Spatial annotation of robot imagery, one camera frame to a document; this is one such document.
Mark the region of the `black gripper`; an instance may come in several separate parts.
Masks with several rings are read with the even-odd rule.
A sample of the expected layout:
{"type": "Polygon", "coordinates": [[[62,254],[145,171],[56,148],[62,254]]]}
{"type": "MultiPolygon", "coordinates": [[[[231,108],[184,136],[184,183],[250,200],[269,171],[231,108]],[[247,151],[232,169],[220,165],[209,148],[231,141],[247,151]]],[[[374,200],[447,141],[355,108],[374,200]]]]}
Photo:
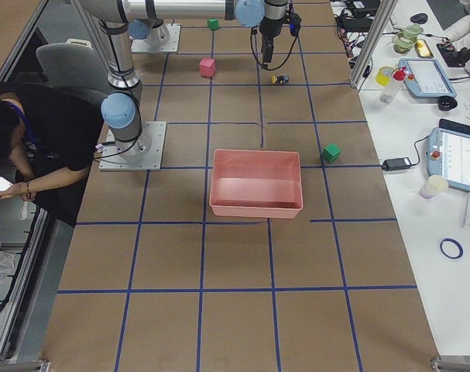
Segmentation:
{"type": "Polygon", "coordinates": [[[283,25],[290,26],[290,35],[298,37],[300,33],[302,18],[295,12],[285,12],[285,14],[278,19],[271,19],[265,16],[259,24],[259,30],[263,36],[262,38],[262,69],[268,70],[269,64],[273,58],[273,38],[281,33],[283,25]]]}

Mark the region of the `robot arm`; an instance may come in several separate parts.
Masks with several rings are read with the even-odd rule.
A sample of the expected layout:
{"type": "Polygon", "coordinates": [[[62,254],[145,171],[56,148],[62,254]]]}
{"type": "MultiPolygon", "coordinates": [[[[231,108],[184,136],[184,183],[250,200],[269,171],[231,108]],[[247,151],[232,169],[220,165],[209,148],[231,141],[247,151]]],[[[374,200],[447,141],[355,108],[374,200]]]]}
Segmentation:
{"type": "Polygon", "coordinates": [[[81,1],[83,10],[98,20],[114,89],[141,86],[132,62],[133,53],[177,51],[180,26],[166,19],[236,20],[262,35],[261,58],[256,63],[269,71],[274,40],[283,26],[297,39],[301,17],[287,1],[81,1]]]}
{"type": "Polygon", "coordinates": [[[162,45],[170,40],[170,31],[162,19],[135,19],[129,24],[129,35],[150,46],[162,45]]]}

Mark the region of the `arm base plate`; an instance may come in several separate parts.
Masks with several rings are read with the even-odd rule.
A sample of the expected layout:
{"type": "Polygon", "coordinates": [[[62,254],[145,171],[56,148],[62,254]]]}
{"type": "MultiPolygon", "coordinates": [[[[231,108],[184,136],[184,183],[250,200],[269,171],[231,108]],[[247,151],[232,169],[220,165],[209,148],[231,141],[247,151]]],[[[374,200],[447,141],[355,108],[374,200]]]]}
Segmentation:
{"type": "Polygon", "coordinates": [[[181,24],[163,23],[148,27],[142,22],[129,26],[131,51],[134,54],[176,53],[180,42],[181,24]]]}
{"type": "Polygon", "coordinates": [[[100,171],[159,171],[165,138],[166,122],[143,122],[141,136],[130,143],[116,141],[109,129],[105,141],[111,145],[98,155],[98,168],[100,171]]]}

